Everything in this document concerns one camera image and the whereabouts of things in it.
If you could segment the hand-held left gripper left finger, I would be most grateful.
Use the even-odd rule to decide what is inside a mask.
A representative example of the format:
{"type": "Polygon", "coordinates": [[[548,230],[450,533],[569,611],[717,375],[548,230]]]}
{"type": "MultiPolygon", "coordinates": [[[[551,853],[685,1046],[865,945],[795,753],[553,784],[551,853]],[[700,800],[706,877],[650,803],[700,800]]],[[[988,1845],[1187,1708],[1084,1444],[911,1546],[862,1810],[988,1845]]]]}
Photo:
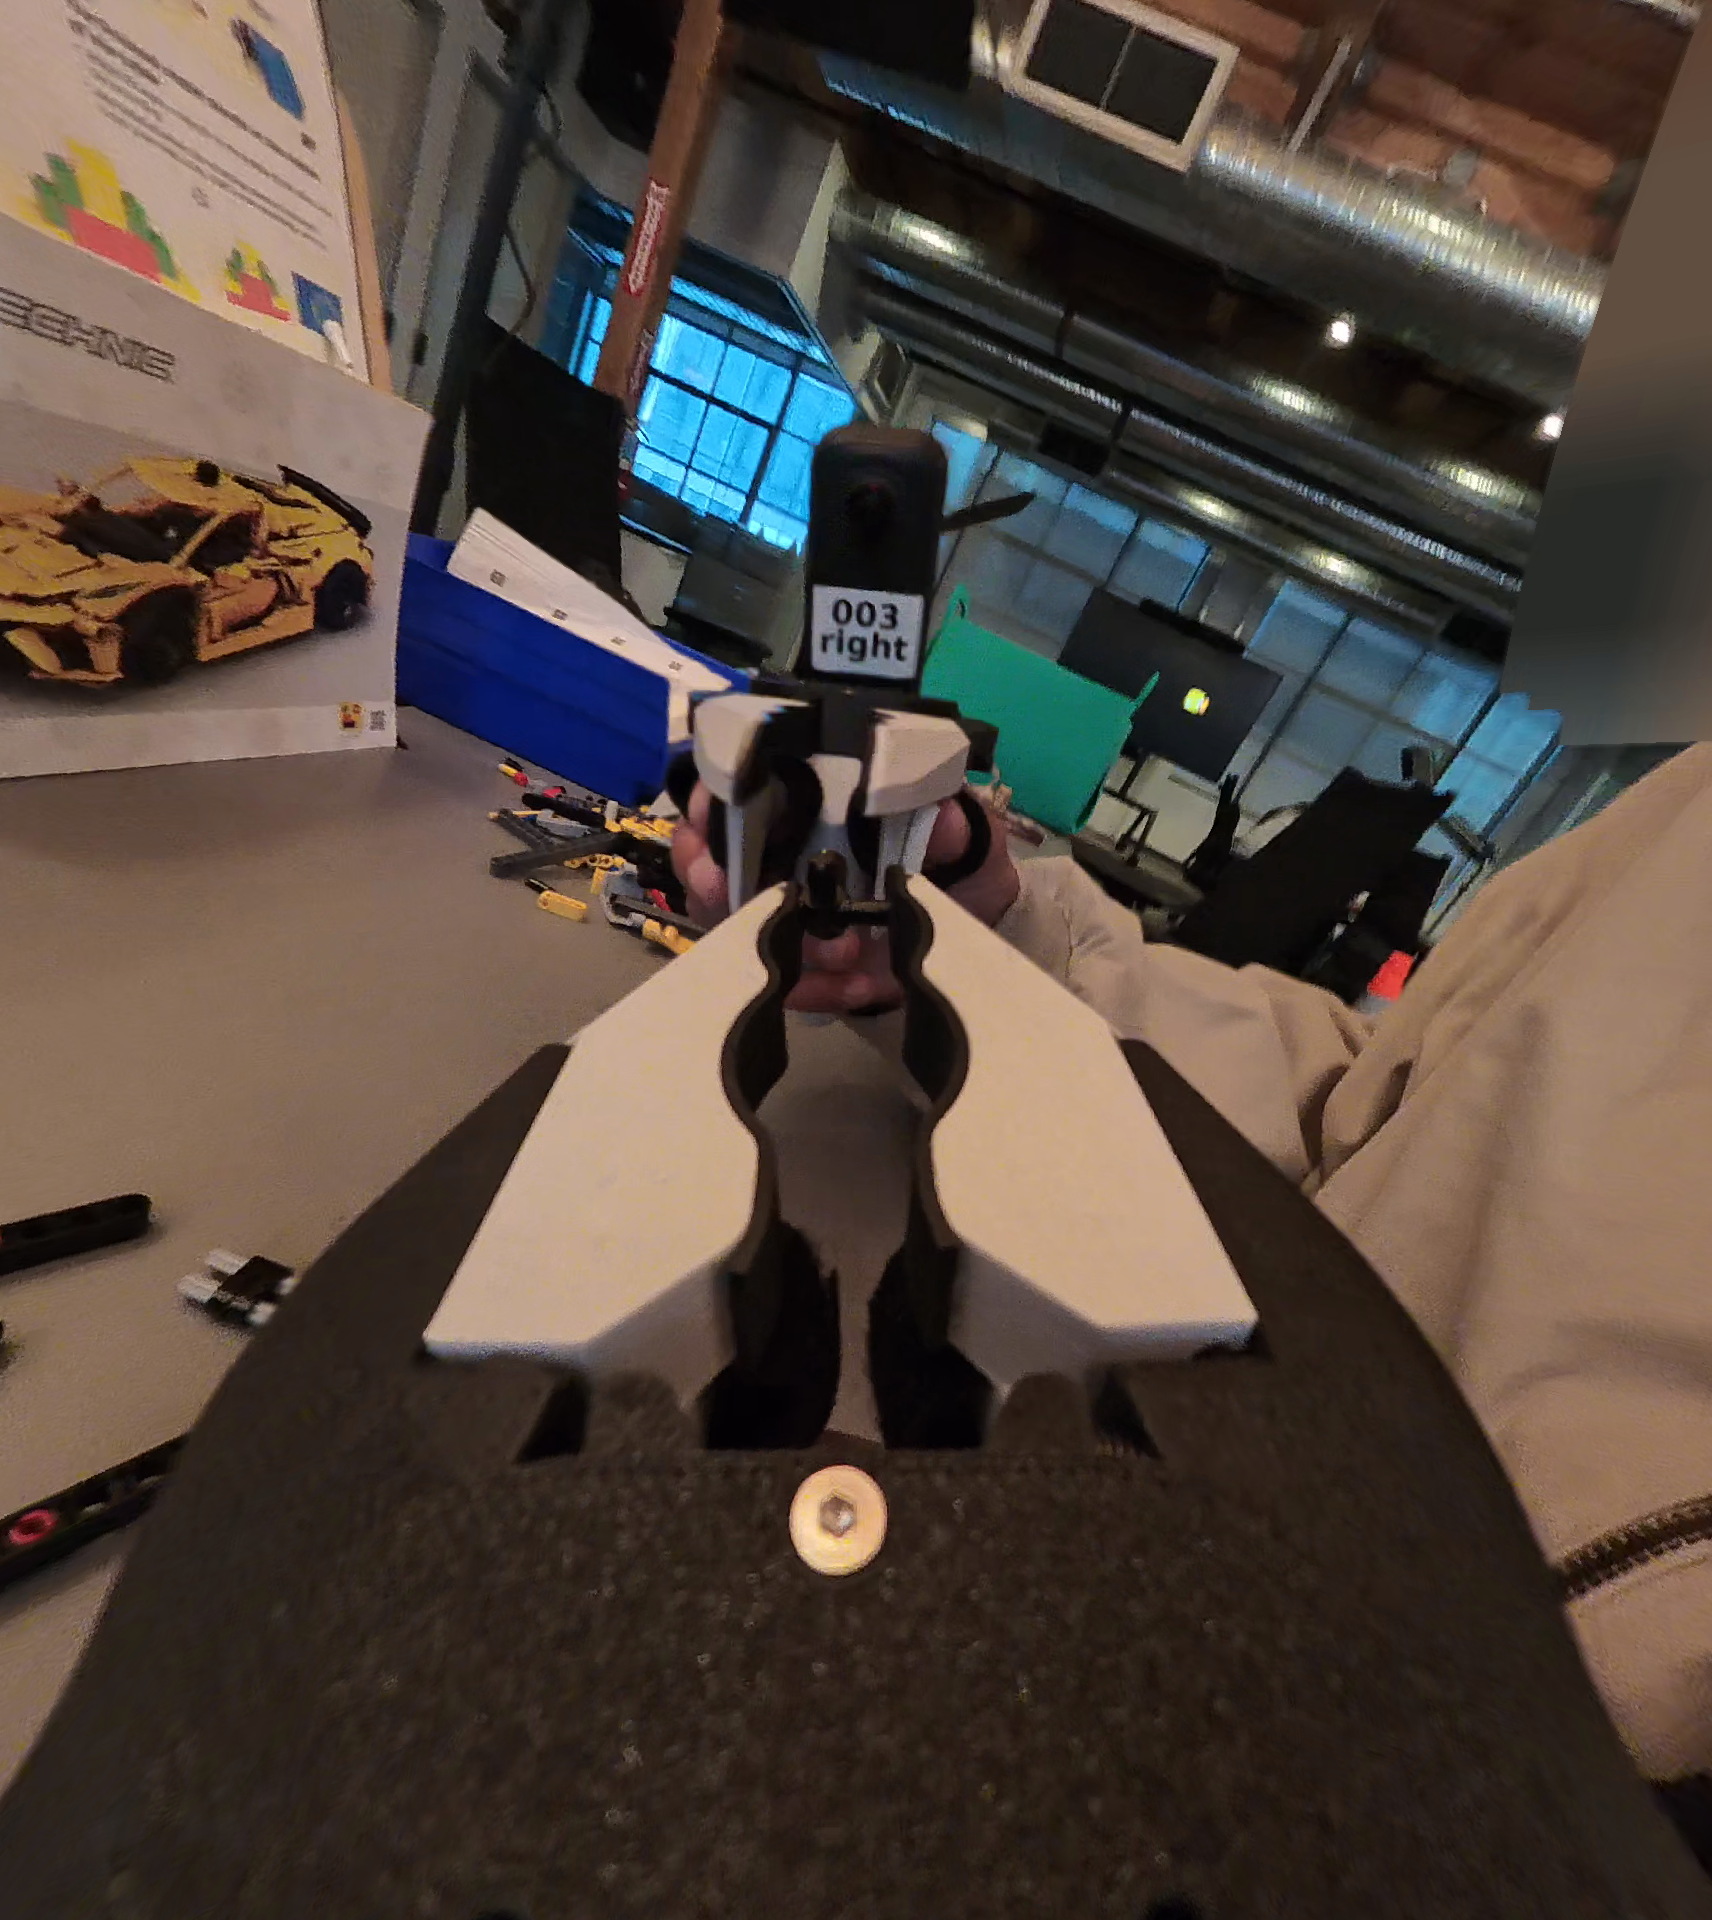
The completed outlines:
{"type": "Polygon", "coordinates": [[[580,1028],[423,1327],[433,1359],[650,1376],[696,1403],[780,1306],[775,1153],[800,913],[760,893],[580,1028]]]}

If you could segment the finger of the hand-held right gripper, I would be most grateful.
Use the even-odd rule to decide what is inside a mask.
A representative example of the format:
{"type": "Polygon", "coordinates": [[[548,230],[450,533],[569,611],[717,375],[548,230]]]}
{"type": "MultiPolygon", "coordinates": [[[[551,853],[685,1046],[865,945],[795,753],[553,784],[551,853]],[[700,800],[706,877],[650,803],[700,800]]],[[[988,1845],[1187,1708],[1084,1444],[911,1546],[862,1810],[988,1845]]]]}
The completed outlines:
{"type": "Polygon", "coordinates": [[[772,753],[791,743],[798,702],[780,696],[709,696],[692,707],[692,765],[723,820],[725,903],[746,905],[768,882],[772,826],[783,794],[772,753]]]}
{"type": "Polygon", "coordinates": [[[876,890],[892,874],[919,874],[938,808],[963,786],[969,743],[956,721],[884,707],[872,721],[860,826],[862,871],[876,890]]]}

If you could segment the person's right hand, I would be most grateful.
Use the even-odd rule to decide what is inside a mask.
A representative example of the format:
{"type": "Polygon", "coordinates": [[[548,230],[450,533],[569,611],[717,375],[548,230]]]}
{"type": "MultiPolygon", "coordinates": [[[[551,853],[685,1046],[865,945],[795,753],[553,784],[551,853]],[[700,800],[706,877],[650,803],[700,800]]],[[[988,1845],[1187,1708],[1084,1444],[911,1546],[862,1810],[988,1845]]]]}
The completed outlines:
{"type": "MultiPolygon", "coordinates": [[[[709,794],[692,784],[672,839],[675,877],[685,890],[685,911],[700,928],[717,928],[730,913],[725,871],[706,848],[709,794]]],[[[947,886],[947,899],[982,928],[996,931],[1018,903],[1018,865],[1009,851],[1006,820],[982,806],[979,786],[963,786],[934,820],[929,860],[945,871],[963,860],[973,843],[973,826],[986,826],[982,862],[947,886]]],[[[892,970],[888,935],[849,931],[835,939],[800,944],[800,976],[785,1000],[800,1015],[888,1014],[900,1007],[900,984],[892,970]]]]}

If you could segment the green felt bin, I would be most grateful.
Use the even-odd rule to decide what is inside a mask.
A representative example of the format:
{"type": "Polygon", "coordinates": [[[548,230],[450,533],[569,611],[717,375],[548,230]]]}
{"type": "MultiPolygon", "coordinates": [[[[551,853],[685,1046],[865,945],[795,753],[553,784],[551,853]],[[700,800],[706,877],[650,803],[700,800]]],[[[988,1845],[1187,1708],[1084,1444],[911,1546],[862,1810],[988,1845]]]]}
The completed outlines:
{"type": "Polygon", "coordinates": [[[986,630],[956,586],[919,674],[929,702],[996,728],[992,771],[1039,827],[1079,836],[1125,749],[1135,711],[1158,688],[1147,672],[1122,696],[986,630]]]}

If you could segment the pile of yellow black bricks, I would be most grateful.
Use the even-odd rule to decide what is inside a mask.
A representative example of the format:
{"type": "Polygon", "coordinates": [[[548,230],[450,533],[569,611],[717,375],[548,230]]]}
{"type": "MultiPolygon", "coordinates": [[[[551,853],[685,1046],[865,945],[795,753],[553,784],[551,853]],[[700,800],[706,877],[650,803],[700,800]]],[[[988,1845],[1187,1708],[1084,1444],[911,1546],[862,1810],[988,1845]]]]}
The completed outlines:
{"type": "Polygon", "coordinates": [[[590,911],[629,939],[685,957],[703,939],[672,862],[675,820],[535,773],[503,755],[516,803],[489,813],[509,848],[489,853],[485,877],[523,886],[542,911],[586,925],[590,911]]]}

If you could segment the blue plastic bin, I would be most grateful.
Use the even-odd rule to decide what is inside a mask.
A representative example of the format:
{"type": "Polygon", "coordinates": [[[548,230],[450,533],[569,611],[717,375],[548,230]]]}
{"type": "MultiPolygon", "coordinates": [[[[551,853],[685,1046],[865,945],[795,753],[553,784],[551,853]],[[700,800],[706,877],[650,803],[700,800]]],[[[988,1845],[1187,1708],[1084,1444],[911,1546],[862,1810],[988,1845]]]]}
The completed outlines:
{"type": "Polygon", "coordinates": [[[411,534],[394,702],[614,803],[650,803],[685,753],[691,688],[752,680],[669,645],[677,674],[629,661],[448,575],[450,546],[411,534]]]}

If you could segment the white paper sheets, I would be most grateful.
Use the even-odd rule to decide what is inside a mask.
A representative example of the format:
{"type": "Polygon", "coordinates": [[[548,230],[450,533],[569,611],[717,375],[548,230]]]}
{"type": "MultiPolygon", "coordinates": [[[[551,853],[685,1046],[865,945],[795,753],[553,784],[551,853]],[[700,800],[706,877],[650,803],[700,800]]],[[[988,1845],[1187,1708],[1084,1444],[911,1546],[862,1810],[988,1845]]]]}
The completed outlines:
{"type": "Polygon", "coordinates": [[[692,702],[738,690],[738,681],[725,669],[677,650],[611,594],[516,534],[485,509],[466,516],[444,571],[580,645],[650,672],[666,696],[666,740],[672,749],[691,740],[692,702]]]}

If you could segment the black panel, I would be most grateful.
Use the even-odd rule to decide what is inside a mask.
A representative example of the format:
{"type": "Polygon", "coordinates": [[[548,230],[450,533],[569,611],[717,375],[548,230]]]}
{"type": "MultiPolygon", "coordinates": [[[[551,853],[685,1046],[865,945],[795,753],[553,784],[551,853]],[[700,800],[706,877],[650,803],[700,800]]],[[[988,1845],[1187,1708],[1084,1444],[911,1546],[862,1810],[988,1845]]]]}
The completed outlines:
{"type": "Polygon", "coordinates": [[[464,498],[619,597],[619,405],[496,322],[464,394],[464,498]]]}

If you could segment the black office chair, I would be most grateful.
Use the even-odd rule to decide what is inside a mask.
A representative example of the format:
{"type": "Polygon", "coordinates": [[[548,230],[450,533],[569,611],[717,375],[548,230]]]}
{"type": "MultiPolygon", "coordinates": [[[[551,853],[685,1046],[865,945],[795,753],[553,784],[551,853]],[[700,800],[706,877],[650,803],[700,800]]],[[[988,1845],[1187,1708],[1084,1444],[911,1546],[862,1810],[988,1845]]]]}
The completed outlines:
{"type": "Polygon", "coordinates": [[[1427,784],[1337,773],[1293,826],[1222,871],[1175,945],[1359,1003],[1386,963],[1422,957],[1447,860],[1420,843],[1450,803],[1427,784]]]}

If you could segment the black grey connector piece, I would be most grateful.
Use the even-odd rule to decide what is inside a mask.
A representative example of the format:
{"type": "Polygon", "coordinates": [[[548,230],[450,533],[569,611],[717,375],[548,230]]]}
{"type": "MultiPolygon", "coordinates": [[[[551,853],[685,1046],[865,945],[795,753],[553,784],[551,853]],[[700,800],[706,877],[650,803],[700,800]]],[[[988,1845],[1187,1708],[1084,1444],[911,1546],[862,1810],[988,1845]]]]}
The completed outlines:
{"type": "Polygon", "coordinates": [[[194,1274],[175,1285],[175,1294],[211,1317],[254,1332],[278,1315],[292,1288],[292,1269],[264,1256],[217,1250],[204,1256],[194,1274]]]}

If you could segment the white ceiling vent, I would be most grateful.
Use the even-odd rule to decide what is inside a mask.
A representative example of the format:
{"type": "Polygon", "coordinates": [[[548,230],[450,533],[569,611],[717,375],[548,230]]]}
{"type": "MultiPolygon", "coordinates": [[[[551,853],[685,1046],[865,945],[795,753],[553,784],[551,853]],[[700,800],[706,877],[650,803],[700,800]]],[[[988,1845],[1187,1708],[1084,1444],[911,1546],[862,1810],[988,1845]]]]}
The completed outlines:
{"type": "Polygon", "coordinates": [[[1147,2],[1031,2],[999,46],[1012,98],[1187,173],[1229,95],[1241,48],[1147,2]]]}

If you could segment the person's beige jacket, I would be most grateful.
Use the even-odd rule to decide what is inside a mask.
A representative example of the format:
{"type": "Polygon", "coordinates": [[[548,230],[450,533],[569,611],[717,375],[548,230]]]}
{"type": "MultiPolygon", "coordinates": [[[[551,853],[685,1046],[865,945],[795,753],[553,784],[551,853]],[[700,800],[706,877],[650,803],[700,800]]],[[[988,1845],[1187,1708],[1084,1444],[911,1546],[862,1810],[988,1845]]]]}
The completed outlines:
{"type": "Polygon", "coordinates": [[[1487,882],[1317,1205],[1444,1357],[1636,1771],[1712,1784],[1712,745],[1487,882]]]}

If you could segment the toy car instruction booklet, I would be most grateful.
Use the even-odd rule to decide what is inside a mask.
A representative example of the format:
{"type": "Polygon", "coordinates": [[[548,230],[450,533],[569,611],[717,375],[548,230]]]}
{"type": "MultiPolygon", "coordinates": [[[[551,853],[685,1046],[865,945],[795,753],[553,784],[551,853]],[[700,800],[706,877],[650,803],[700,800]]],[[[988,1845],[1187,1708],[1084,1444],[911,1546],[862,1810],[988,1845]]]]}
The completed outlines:
{"type": "Polygon", "coordinates": [[[0,782],[391,753],[425,438],[0,215],[0,782]]]}

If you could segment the wooden post red label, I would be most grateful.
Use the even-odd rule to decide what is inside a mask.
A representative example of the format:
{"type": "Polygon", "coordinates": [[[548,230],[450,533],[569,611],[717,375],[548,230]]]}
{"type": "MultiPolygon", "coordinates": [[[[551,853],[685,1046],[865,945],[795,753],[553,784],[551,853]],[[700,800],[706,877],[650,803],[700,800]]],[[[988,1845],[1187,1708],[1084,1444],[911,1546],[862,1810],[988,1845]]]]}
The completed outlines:
{"type": "Polygon", "coordinates": [[[596,373],[596,390],[619,405],[625,424],[635,421],[651,371],[651,347],[672,298],[675,258],[700,184],[727,57],[725,2],[685,2],[596,373]]]}

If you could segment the silver ventilation duct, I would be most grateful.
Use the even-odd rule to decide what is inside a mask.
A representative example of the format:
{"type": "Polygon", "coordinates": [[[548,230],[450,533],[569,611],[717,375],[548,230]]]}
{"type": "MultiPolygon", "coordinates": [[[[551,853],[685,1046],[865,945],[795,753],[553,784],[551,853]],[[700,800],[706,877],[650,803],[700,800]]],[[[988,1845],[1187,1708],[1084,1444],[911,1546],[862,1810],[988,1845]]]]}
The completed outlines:
{"type": "Polygon", "coordinates": [[[1347,493],[1466,567],[1525,567],[1608,267],[1434,182],[1218,113],[1187,168],[1012,95],[821,53],[860,135],[842,238],[1009,343],[1347,493]]]}

